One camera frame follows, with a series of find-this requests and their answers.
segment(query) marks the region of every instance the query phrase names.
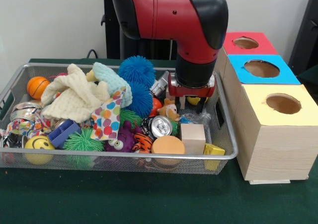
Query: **black cable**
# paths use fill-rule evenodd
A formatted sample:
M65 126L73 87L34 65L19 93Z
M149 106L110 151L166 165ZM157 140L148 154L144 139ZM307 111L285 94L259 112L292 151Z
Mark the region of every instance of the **black cable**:
M88 58L89 58L89 56L90 56L90 54L91 54L92 52L94 53L95 58L96 58L96 59L98 59L97 52L96 52L94 49L91 49L91 50L89 51L89 53L87 54L86 58L88 59Z

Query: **purple stuffed toy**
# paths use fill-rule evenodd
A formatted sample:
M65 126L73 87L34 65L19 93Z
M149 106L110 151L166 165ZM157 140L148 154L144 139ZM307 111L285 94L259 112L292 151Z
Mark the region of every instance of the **purple stuffed toy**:
M108 152L131 152L135 145L134 133L131 132L131 123L125 121L122 128L119 128L117 139L105 142L105 151Z

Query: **green spiky ball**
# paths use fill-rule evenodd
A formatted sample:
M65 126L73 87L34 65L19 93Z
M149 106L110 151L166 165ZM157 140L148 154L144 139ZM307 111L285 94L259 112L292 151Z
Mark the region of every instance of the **green spiky ball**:
M70 134L69 138L64 142L64 149L76 151L103 151L103 142L90 138L92 130L92 128L83 128L81 134L78 132ZM67 160L72 163L76 169L90 169L94 166L95 157L68 155Z
M130 121L132 129L135 125L141 126L142 118L138 116L135 112L125 109L120 109L120 127L124 125L125 121Z
M177 122L177 121L172 121L172 120L170 120L170 121L171 121L171 124L172 124L172 133L171 133L171 135L177 137L179 135L180 123Z

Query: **light blue cloth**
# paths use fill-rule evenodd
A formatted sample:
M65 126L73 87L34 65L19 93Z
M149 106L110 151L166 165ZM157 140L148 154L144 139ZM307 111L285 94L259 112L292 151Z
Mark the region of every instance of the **light blue cloth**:
M119 90L121 87L126 87L126 92L120 104L121 108L129 106L133 102L131 87L125 80L117 75L113 69L110 69L101 63L94 63L93 72L97 80L107 83L107 89L110 96L112 96L112 94L114 94L114 92Z

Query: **red box lid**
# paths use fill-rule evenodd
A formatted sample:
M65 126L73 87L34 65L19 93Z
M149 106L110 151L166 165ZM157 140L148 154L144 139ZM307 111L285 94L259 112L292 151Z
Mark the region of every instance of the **red box lid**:
M224 48L228 55L278 55L274 46L261 32L228 32Z

